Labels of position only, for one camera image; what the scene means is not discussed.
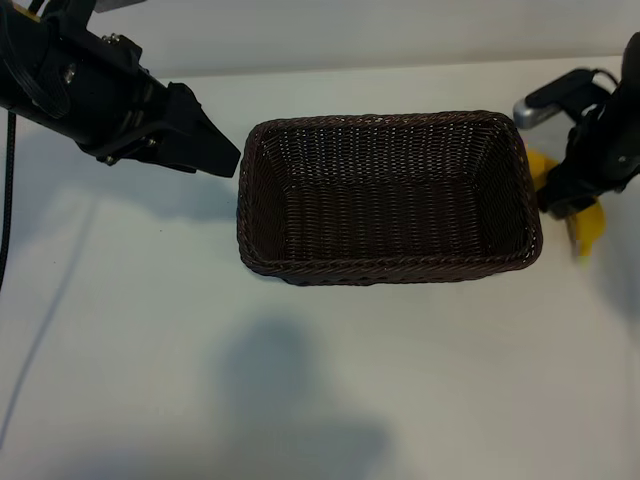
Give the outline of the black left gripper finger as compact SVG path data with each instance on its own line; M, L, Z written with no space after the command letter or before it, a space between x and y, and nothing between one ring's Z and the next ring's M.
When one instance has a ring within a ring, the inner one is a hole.
M200 171L232 178L239 163L239 150L218 131L168 132L150 148L147 162L187 173Z
M163 137L168 132L192 134L197 130L218 131L224 135L204 113L201 104L189 87L182 83L170 83L168 93L169 104L165 119L169 129Z

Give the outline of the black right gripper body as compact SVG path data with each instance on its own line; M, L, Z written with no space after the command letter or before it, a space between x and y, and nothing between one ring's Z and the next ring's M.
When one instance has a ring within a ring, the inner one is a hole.
M623 191L639 174L639 85L620 83L574 131L561 163L567 197Z

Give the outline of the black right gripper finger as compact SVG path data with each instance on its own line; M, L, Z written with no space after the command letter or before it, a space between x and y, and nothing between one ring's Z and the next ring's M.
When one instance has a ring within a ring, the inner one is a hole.
M573 211L573 203L580 196L580 185L571 170L564 166L551 169L544 185L537 191L541 211Z
M548 213L555 219L565 219L595 205L597 200L598 196L590 193L550 190L548 192Z

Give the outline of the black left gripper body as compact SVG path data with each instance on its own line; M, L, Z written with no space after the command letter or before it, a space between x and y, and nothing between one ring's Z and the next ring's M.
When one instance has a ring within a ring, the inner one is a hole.
M33 1L29 5L29 118L113 165L148 163L169 129L168 86L141 66L142 49L117 34L98 37L91 16L124 1Z

